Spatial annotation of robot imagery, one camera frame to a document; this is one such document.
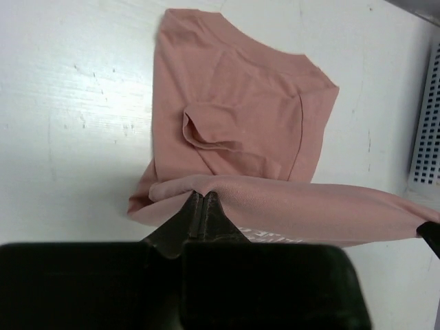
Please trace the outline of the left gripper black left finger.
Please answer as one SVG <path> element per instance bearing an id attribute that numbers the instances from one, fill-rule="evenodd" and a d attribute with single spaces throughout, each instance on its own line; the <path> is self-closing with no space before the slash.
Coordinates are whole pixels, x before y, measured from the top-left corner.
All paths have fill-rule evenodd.
<path id="1" fill-rule="evenodd" d="M 191 194 L 143 241 L 1 246 L 2 329 L 146 329 L 177 291 Z"/>

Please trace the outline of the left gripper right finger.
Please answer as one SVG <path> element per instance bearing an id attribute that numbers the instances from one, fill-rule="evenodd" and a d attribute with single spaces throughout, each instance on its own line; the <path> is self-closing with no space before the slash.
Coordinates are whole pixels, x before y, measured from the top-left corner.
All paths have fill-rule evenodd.
<path id="1" fill-rule="evenodd" d="M 371 329 L 347 254 L 332 245 L 252 243 L 203 198 L 181 253 L 185 329 Z"/>

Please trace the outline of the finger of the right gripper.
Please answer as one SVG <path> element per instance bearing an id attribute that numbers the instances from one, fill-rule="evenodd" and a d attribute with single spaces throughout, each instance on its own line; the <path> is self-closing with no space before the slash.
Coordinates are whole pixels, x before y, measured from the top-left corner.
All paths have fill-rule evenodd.
<path id="1" fill-rule="evenodd" d="M 417 228 L 417 234 L 428 244 L 440 259 L 440 224 L 427 221 Z"/>

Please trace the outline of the pink t shirt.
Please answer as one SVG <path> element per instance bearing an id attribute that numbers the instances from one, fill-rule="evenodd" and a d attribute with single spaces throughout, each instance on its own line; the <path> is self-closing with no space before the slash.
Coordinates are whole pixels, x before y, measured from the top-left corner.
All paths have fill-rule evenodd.
<path id="1" fill-rule="evenodd" d="M 216 192 L 255 241 L 354 246 L 413 238 L 437 211 L 359 186 L 312 182 L 339 89 L 306 56 L 221 14 L 168 9 L 153 68 L 153 159 L 128 213 L 158 226 Z"/>

